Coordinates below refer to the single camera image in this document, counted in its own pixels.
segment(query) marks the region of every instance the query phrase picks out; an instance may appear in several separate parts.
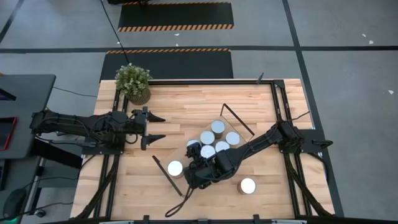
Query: concrete floor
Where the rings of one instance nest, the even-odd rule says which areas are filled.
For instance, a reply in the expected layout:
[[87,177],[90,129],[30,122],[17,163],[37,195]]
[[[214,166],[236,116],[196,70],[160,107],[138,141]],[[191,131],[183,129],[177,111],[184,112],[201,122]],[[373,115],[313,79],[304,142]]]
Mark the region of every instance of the concrete floor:
[[[293,46],[282,0],[230,2],[232,30],[119,36],[125,47]],[[0,29],[16,4],[0,1]],[[116,25],[121,6],[105,5]],[[301,46],[398,45],[398,1],[289,0],[289,5]],[[100,0],[25,0],[0,42],[0,51],[99,47],[118,47]],[[55,86],[96,95],[104,53],[59,52],[0,54],[0,72],[52,73]],[[235,78],[257,78],[262,72],[264,78],[302,78],[294,51],[234,50],[231,55]],[[334,141],[329,152],[345,216],[398,220],[398,52],[318,51],[303,56],[325,136]],[[95,98],[58,90],[49,101],[52,110],[82,116],[92,114],[94,106]],[[39,206],[72,201],[74,189],[46,189],[42,194]],[[48,208],[46,217],[25,217],[23,223],[66,220],[71,207]]]

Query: black chair wheel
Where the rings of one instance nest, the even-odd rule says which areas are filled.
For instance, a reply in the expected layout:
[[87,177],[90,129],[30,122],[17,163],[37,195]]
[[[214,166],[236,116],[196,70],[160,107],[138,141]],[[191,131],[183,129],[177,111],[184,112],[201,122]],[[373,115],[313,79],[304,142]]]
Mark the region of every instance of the black chair wheel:
[[39,218],[43,218],[45,216],[45,211],[44,210],[36,210],[35,212],[35,216],[39,217]]

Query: black mat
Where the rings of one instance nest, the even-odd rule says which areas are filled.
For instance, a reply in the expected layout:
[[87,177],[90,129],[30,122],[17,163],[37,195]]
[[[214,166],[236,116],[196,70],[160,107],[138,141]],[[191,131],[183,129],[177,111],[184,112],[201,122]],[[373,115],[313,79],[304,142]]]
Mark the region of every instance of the black mat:
[[[137,51],[126,50],[130,52],[127,53],[129,61],[133,65],[150,70],[155,79],[233,78],[231,52],[228,49],[152,49],[140,50],[139,53]],[[114,80],[116,70],[126,64],[121,50],[108,52],[101,79]]]
[[155,3],[140,6],[137,2],[122,7],[120,32],[160,30],[232,29],[231,3]]

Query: yellow and black hazard stripe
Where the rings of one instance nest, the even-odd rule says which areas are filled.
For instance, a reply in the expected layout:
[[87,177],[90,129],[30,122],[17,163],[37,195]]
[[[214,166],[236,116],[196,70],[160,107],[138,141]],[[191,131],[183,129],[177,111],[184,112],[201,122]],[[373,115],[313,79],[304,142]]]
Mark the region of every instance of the yellow and black hazard stripe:
[[139,54],[139,53],[166,53],[166,52],[225,52],[230,49],[150,49],[150,50],[109,50],[106,54]]
[[[170,3],[148,3],[148,5],[168,5],[168,4],[219,4],[219,3],[229,3],[230,2],[170,2]],[[138,2],[127,2],[123,6],[139,4]]]
[[119,32],[142,32],[142,31],[168,31],[168,30],[215,30],[232,29],[233,24],[207,24],[207,25],[172,25],[172,26],[139,26],[119,27]]

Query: wooden tabletop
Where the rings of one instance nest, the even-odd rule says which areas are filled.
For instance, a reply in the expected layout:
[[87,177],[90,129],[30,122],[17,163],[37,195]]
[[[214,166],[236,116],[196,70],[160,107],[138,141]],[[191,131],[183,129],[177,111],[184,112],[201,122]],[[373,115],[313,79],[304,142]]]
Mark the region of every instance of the wooden tabletop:
[[[308,111],[302,84],[298,79],[284,81],[292,117],[298,117]],[[183,200],[152,156],[161,161],[168,159],[192,136],[220,117],[223,103],[255,132],[255,137],[276,122],[268,85],[161,85],[151,86],[150,90],[152,97],[145,106],[166,122],[148,123],[148,133],[166,134],[167,137],[152,143],[146,151],[140,150],[139,140],[126,145],[119,163],[113,220],[142,220],[143,215],[150,215],[151,220],[163,220],[166,211]],[[111,111],[115,91],[114,81],[101,82],[95,114]],[[130,103],[128,113],[134,108],[142,106]],[[312,128],[310,115],[295,120],[294,125],[300,129]],[[306,154],[302,154],[301,159],[308,188],[323,207],[333,213],[322,163]],[[96,192],[102,161],[103,156],[96,156],[81,171],[71,217],[78,215]],[[237,191],[238,182],[246,177],[257,184],[253,195],[241,195]],[[296,189],[300,211],[304,214],[301,193],[298,187]],[[108,193],[104,195],[101,215],[104,215]],[[260,218],[294,217],[284,159],[276,146],[244,160],[234,177],[205,190],[196,189],[181,211],[169,219],[252,219],[253,214],[260,214]]]

